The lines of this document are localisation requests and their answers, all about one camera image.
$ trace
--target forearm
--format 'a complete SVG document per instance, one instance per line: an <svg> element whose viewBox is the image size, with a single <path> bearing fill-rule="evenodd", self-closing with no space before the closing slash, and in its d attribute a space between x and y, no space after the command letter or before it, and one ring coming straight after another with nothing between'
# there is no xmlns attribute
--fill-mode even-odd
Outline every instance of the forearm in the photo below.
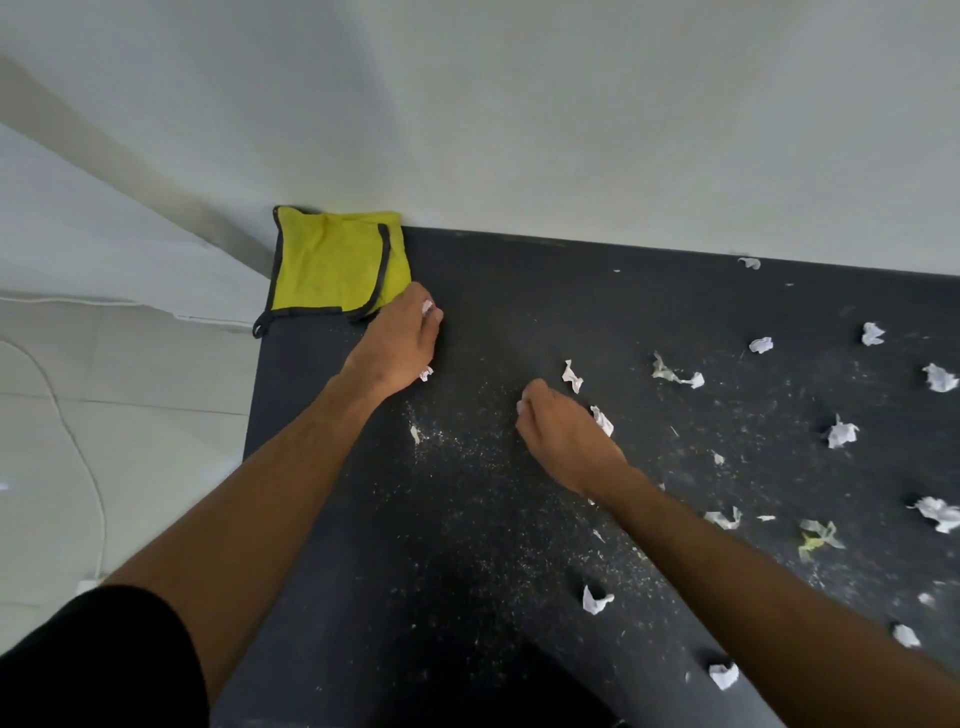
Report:
<svg viewBox="0 0 960 728"><path fill-rule="evenodd" d="M163 597L193 640L211 702L266 616L380 397L352 374L107 580Z"/></svg>
<svg viewBox="0 0 960 728"><path fill-rule="evenodd" d="M960 689L625 464L596 497L791 726L960 725Z"/></svg>

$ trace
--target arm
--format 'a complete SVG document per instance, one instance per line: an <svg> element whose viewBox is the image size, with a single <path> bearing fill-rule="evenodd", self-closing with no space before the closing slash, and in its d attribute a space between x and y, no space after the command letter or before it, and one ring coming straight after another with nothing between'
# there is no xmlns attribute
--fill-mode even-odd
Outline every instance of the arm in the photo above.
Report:
<svg viewBox="0 0 960 728"><path fill-rule="evenodd" d="M115 571L180 616L216 699L280 592L373 410L433 358L443 313L418 283L385 306L343 370L270 442Z"/></svg>
<svg viewBox="0 0 960 728"><path fill-rule="evenodd" d="M537 379L516 428L562 485L606 506L790 726L960 726L960 684L631 468Z"/></svg>

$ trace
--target white wall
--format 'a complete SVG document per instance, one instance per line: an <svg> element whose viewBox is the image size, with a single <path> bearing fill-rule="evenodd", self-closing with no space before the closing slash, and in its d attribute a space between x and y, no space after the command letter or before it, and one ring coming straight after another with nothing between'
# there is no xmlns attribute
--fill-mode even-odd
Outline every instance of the white wall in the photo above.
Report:
<svg viewBox="0 0 960 728"><path fill-rule="evenodd" d="M276 203L394 207L960 274L960 3L4 4L0 48L264 245Z"/></svg>
<svg viewBox="0 0 960 728"><path fill-rule="evenodd" d="M267 288L223 251L0 126L0 291L250 323Z"/></svg>

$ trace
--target hand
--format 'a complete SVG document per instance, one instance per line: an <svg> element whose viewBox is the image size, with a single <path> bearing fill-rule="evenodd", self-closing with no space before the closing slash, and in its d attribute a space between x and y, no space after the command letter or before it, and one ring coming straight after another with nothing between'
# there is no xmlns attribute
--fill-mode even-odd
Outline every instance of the hand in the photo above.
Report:
<svg viewBox="0 0 960 728"><path fill-rule="evenodd" d="M534 379L516 406L516 429L543 468L565 488L600 500L605 474L629 467L623 451L575 400Z"/></svg>
<svg viewBox="0 0 960 728"><path fill-rule="evenodd" d="M444 313L419 283L410 283L387 303L367 327L344 363L343 372L357 376L382 400L410 386L433 359L433 346Z"/></svg>

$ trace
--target white floor tile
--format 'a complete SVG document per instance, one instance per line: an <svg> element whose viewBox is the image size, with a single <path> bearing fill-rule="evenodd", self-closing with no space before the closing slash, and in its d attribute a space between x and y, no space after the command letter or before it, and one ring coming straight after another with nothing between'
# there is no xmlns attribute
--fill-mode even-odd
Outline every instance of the white floor tile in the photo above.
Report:
<svg viewBox="0 0 960 728"><path fill-rule="evenodd" d="M106 309L83 399L246 415L259 351L248 331Z"/></svg>
<svg viewBox="0 0 960 728"><path fill-rule="evenodd" d="M65 402L107 507L106 571L218 485L243 456L247 417Z"/></svg>
<svg viewBox="0 0 960 728"><path fill-rule="evenodd" d="M0 302L0 338L36 357L59 396L76 399L86 384L103 310L75 303ZM6 346L0 346L0 393L46 394L30 361Z"/></svg>
<svg viewBox="0 0 960 728"><path fill-rule="evenodd" d="M96 500L49 400L0 395L0 413L0 601L63 603L96 566Z"/></svg>
<svg viewBox="0 0 960 728"><path fill-rule="evenodd" d="M0 602L0 654L26 637L39 622L40 608Z"/></svg>

